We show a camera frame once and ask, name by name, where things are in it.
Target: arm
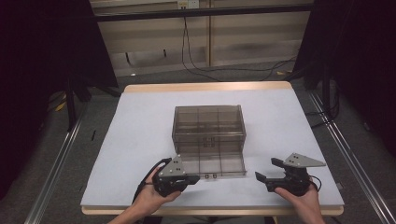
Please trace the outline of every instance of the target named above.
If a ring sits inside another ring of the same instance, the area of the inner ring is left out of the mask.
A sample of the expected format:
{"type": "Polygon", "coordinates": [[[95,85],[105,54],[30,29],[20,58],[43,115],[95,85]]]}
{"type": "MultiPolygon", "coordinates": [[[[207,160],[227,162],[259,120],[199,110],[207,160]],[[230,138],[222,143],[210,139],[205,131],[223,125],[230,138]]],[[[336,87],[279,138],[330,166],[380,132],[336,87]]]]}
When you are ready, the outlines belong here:
{"type": "Polygon", "coordinates": [[[320,213],[318,192],[313,185],[310,185],[308,192],[301,197],[297,197],[282,188],[276,188],[275,193],[288,200],[294,206],[297,215],[304,223],[325,223],[320,213]]]}
{"type": "MultiPolygon", "coordinates": [[[[151,178],[157,172],[155,169],[146,179],[146,183],[151,183],[151,178]]],[[[134,203],[114,218],[109,224],[132,224],[142,217],[146,217],[157,211],[163,203],[172,202],[180,195],[180,191],[173,192],[165,198],[161,196],[150,184],[143,187],[134,203]]]]}

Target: table surface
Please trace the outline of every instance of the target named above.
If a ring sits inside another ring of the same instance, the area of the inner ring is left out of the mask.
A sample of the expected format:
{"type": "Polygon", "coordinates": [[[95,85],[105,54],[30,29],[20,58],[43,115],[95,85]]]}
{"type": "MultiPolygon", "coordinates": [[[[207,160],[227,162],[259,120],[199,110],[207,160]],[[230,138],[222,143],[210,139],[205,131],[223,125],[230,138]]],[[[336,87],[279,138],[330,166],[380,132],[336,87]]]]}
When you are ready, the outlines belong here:
{"type": "MultiPolygon", "coordinates": [[[[202,179],[153,215],[294,214],[288,202],[267,192],[254,175],[257,171],[268,177],[283,177],[283,169],[272,165],[270,158],[284,160],[292,152],[325,161],[288,82],[128,86],[93,166],[81,202],[84,214],[121,213],[131,204],[135,188],[149,168],[162,158],[176,155],[171,137],[176,105],[241,105],[247,129],[243,151],[247,175],[202,179]]],[[[322,214],[341,215],[344,202],[329,168],[308,168],[308,173],[319,177],[323,183],[319,193],[322,214]]]]}

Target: plastic storage box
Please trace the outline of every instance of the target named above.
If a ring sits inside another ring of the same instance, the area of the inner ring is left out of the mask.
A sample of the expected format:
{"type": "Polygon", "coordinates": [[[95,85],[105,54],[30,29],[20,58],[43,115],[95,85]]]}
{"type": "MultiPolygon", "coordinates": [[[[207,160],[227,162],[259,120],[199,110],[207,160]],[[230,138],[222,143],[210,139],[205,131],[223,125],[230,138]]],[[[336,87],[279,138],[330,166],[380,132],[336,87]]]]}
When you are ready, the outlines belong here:
{"type": "Polygon", "coordinates": [[[186,173],[205,178],[246,174],[241,105],[177,106],[172,137],[186,173]]]}

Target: dark background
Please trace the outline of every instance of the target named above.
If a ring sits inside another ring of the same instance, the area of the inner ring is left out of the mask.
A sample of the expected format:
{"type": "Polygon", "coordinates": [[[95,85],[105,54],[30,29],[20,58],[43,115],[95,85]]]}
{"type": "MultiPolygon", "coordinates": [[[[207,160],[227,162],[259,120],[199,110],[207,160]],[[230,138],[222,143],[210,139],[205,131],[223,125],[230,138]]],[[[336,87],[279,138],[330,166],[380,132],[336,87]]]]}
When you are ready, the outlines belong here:
{"type": "Polygon", "coordinates": [[[314,89],[328,68],[340,91],[396,155],[396,3],[317,0],[294,71],[314,89]]]}
{"type": "Polygon", "coordinates": [[[89,1],[0,3],[0,198],[32,153],[50,96],[67,79],[117,86],[97,24],[57,20],[81,15],[93,15],[89,1]]]}

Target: person's right hand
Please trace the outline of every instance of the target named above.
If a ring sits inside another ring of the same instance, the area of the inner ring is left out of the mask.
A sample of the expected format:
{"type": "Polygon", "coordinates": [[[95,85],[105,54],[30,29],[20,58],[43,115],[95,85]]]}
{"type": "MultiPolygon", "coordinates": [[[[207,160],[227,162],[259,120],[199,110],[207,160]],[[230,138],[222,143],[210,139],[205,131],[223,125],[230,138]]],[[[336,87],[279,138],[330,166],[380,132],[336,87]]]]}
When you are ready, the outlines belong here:
{"type": "Polygon", "coordinates": [[[293,195],[282,188],[276,188],[275,193],[289,201],[297,212],[300,219],[306,224],[325,223],[320,213],[318,192],[313,185],[309,186],[308,192],[300,197],[293,195]]]}

